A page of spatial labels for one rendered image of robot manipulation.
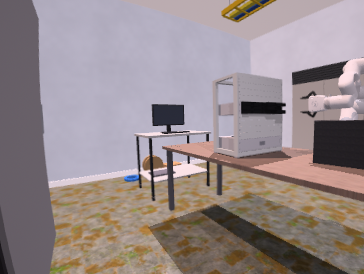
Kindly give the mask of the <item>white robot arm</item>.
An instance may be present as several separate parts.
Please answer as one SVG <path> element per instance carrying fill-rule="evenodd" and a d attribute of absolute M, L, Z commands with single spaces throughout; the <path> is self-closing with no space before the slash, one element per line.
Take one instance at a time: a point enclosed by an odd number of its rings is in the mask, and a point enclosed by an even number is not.
<path fill-rule="evenodd" d="M 342 96 L 329 94 L 325 98 L 326 109 L 341 109 L 340 120 L 358 120 L 358 114 L 364 114 L 364 86 L 361 86 L 360 73 L 364 74 L 364 58 L 348 61 L 338 82 Z"/>

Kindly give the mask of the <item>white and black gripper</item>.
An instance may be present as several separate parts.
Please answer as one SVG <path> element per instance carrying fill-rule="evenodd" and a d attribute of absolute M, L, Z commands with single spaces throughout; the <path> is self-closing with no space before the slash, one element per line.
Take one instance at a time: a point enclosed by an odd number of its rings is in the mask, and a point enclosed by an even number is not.
<path fill-rule="evenodd" d="M 311 96 L 312 94 L 314 96 Z M 300 113 L 302 113 L 302 114 L 306 113 L 309 116 L 311 116 L 312 118 L 314 118 L 317 112 L 322 112 L 322 111 L 328 110 L 325 108 L 325 104 L 324 104 L 326 97 L 327 96 L 317 96 L 316 93 L 314 91 L 312 91 L 307 96 L 300 98 L 300 99 L 307 99 L 307 98 L 309 99 L 308 100 L 308 111 L 301 111 Z M 313 115 L 311 114 L 311 112 L 314 112 Z"/>

